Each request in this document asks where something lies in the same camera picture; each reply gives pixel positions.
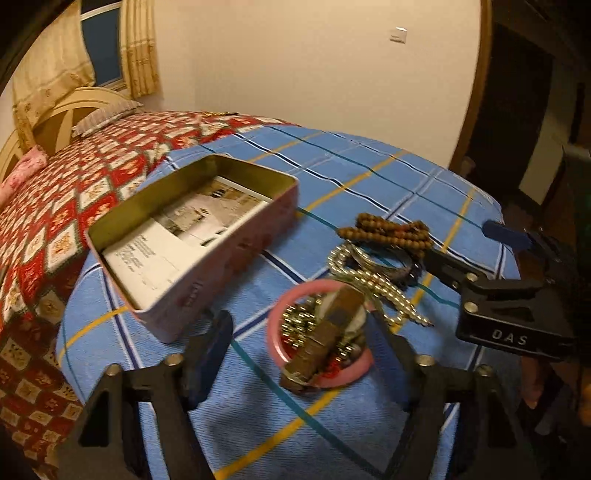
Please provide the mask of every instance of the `curtain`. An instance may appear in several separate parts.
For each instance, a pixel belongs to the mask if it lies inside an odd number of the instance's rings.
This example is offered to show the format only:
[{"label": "curtain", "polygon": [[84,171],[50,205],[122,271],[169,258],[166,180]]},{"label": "curtain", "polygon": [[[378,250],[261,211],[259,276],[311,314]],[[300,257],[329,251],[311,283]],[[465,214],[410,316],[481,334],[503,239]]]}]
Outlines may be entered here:
[{"label": "curtain", "polygon": [[154,0],[123,0],[121,4],[121,70],[131,98],[158,90],[154,36]]},{"label": "curtain", "polygon": [[12,77],[14,123],[23,151],[35,146],[33,127],[46,112],[76,88],[94,84],[76,0],[39,35]]}]

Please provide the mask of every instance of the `light switch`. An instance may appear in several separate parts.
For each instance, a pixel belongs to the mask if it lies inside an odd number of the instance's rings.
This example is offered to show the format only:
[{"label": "light switch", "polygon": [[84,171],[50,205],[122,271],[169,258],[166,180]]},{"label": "light switch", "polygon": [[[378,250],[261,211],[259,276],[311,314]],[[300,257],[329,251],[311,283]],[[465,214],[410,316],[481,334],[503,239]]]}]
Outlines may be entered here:
[{"label": "light switch", "polygon": [[396,27],[390,31],[390,41],[396,43],[406,43],[407,29],[402,27]]}]

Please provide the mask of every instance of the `pillow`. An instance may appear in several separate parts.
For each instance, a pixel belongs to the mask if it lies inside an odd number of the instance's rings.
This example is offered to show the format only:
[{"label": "pillow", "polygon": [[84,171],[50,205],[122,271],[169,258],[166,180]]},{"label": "pillow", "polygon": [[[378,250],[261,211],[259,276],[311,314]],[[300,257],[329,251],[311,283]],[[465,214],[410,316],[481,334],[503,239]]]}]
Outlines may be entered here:
[{"label": "pillow", "polygon": [[22,156],[10,175],[0,185],[0,210],[23,183],[45,167],[47,167],[47,154],[39,145],[35,145]]},{"label": "pillow", "polygon": [[94,132],[115,122],[119,118],[135,113],[135,109],[143,106],[135,100],[121,100],[117,103],[111,103],[106,107],[99,108],[86,115],[72,128],[72,136],[82,138],[92,135]]}]

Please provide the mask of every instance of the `window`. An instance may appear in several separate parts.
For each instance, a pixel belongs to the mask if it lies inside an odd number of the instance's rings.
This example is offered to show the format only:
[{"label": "window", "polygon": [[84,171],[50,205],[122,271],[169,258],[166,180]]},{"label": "window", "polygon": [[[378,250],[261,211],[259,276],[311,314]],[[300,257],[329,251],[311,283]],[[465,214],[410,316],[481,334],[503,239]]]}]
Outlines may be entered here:
[{"label": "window", "polygon": [[82,33],[96,85],[124,87],[119,62],[119,8],[112,0],[82,0]]}]

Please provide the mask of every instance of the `red patterned quilt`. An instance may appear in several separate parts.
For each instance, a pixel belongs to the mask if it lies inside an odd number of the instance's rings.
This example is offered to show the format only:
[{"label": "red patterned quilt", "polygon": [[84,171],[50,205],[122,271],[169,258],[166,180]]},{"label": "red patterned quilt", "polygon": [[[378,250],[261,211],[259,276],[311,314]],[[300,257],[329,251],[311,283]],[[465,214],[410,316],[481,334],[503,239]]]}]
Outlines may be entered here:
[{"label": "red patterned quilt", "polygon": [[54,357],[93,222],[133,194],[165,153],[278,120],[204,112],[138,113],[76,141],[0,213],[0,419],[42,475],[81,406]]}]

